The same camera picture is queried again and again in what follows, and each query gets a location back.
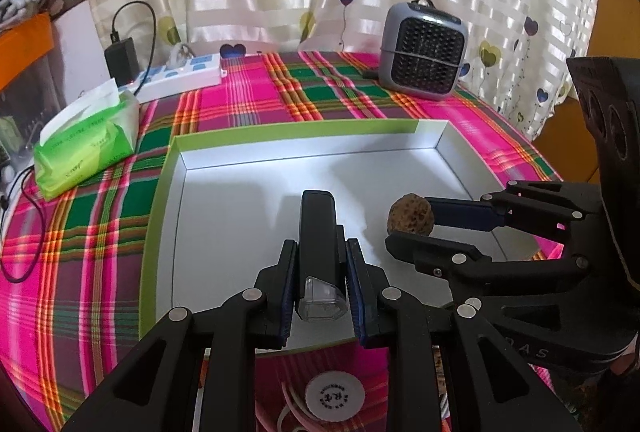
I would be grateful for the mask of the brown walnut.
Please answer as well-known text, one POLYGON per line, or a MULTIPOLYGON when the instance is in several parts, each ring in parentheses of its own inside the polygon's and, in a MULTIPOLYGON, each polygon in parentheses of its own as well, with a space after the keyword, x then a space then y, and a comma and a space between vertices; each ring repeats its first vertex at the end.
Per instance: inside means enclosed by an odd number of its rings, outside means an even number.
POLYGON ((395 201, 387 217, 387 233, 410 233, 430 236, 435 226, 435 215, 426 198, 407 194, 395 201))

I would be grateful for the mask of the plaid pink green tablecloth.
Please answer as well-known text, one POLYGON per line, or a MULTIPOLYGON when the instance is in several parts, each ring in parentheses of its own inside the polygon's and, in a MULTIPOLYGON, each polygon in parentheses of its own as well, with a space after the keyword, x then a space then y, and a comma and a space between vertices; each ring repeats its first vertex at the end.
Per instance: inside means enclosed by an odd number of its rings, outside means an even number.
POLYGON ((138 340, 143 245, 160 170, 176 135, 330 119, 450 121, 501 181, 555 170, 506 119, 459 88, 439 103, 362 76, 366 53, 270 53, 227 60, 222 83, 147 104, 137 152, 55 200, 34 184, 6 223, 1 363, 35 422, 57 431, 138 340))

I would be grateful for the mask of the white round cap disc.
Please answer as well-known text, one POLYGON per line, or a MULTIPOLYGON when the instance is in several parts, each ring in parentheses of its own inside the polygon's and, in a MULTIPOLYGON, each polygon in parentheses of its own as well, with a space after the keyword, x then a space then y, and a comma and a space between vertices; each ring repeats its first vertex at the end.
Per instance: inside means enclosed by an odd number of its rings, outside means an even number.
POLYGON ((344 371, 326 371, 306 386, 305 403, 319 420, 338 423, 354 418, 363 408, 366 391, 358 378, 344 371))

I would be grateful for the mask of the green and white shallow box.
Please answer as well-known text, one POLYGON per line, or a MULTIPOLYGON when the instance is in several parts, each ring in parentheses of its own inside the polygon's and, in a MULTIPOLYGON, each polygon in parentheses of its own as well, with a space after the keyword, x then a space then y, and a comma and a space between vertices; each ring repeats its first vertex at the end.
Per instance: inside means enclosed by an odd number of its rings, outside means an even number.
POLYGON ((244 126, 176 137, 152 203, 139 329, 176 306, 216 308, 273 265, 298 235, 303 193, 325 190, 364 259, 421 302, 447 283, 385 248, 390 206, 414 192, 475 200, 503 188, 468 140, 442 120, 344 120, 244 126))

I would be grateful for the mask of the grey portable fan heater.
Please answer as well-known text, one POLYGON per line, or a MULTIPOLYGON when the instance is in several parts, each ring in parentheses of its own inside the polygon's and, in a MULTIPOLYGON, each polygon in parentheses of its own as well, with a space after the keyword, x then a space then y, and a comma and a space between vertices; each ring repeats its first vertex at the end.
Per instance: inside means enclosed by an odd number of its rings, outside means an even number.
POLYGON ((466 44, 462 20, 430 0, 397 3, 385 18, 378 80, 388 90, 442 100, 460 77, 466 44))

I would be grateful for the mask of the green tissue pack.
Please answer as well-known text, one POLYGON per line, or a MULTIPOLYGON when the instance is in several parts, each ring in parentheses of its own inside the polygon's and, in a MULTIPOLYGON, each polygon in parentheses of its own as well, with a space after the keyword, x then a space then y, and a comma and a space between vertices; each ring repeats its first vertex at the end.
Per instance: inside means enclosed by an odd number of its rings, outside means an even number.
POLYGON ((110 79, 80 96, 40 131, 35 181, 52 200, 134 153, 140 104, 110 79))

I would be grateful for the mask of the white power strip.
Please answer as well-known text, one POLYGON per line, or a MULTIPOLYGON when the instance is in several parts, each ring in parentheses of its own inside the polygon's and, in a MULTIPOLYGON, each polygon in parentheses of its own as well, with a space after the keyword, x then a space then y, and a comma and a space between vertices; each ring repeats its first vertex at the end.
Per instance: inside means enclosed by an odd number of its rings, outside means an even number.
POLYGON ((129 90, 142 104, 187 92, 220 85, 227 77, 219 54, 196 56, 184 43, 171 48, 167 64, 144 71, 134 83, 122 85, 120 92, 129 90))

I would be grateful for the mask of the orange plastic tray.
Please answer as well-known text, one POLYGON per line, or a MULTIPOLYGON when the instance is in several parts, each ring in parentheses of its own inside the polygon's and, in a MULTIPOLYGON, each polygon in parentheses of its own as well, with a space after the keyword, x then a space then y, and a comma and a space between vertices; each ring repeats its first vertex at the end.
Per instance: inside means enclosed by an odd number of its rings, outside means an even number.
POLYGON ((4 90, 31 64, 54 48, 50 16, 38 14, 2 33, 0 38, 0 88, 4 90))

